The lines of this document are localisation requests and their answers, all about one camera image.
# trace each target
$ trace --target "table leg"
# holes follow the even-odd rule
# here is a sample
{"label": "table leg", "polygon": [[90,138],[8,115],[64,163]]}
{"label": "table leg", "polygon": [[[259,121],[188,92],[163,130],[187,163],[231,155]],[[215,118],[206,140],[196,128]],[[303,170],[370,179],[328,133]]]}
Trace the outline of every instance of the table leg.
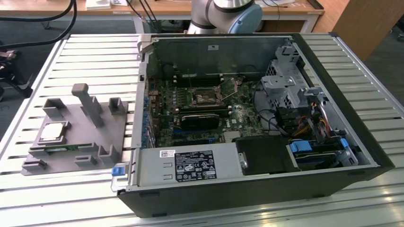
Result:
{"label": "table leg", "polygon": [[310,15],[307,21],[303,24],[303,27],[302,27],[302,30],[300,30],[302,33],[312,32],[314,27],[315,27],[316,22],[318,22],[318,19],[319,19],[319,15],[316,15],[316,14]]}
{"label": "table leg", "polygon": [[144,34],[143,21],[138,16],[132,16],[132,21],[135,23],[135,30],[138,34]]}
{"label": "table leg", "polygon": [[51,29],[51,21],[40,22],[40,24],[43,25],[46,30]]}

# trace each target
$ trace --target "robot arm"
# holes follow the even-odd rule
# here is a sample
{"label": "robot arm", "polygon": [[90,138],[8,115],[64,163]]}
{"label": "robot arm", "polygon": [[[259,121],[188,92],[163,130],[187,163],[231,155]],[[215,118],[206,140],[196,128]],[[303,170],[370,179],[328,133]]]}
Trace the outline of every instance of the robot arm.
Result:
{"label": "robot arm", "polygon": [[254,33],[262,17],[254,0],[192,0],[188,34]]}

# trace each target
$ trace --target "warning label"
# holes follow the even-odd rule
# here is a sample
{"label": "warning label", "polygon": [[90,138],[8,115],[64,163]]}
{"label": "warning label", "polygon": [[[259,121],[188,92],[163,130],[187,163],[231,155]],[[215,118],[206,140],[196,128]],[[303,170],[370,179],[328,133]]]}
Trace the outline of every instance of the warning label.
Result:
{"label": "warning label", "polygon": [[214,152],[211,150],[176,153],[178,182],[216,179]]}

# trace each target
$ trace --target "blue drive latch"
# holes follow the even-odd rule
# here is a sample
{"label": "blue drive latch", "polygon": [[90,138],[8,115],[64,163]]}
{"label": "blue drive latch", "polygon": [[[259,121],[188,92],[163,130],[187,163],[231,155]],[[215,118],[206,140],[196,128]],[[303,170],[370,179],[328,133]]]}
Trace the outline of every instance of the blue drive latch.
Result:
{"label": "blue drive latch", "polygon": [[126,175],[126,167],[114,167],[112,168],[112,172],[111,172],[112,176],[124,176]]}
{"label": "blue drive latch", "polygon": [[294,153],[312,151],[310,142],[307,140],[295,141],[290,144],[291,150]]}

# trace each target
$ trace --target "aluminum extrusion table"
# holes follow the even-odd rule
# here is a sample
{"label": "aluminum extrusion table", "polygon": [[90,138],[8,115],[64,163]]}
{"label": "aluminum extrusion table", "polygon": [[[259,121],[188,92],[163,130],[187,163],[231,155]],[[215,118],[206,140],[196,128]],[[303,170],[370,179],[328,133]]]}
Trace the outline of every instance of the aluminum extrusion table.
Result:
{"label": "aluminum extrusion table", "polygon": [[87,83],[100,102],[130,102],[123,161],[131,156],[139,55],[138,35],[72,35],[56,43],[0,143],[2,226],[398,226],[404,221],[404,109],[338,37],[304,34],[330,75],[396,168],[335,195],[304,201],[142,219],[111,191],[111,169],[23,176],[22,163],[47,98],[78,104],[71,86]]}

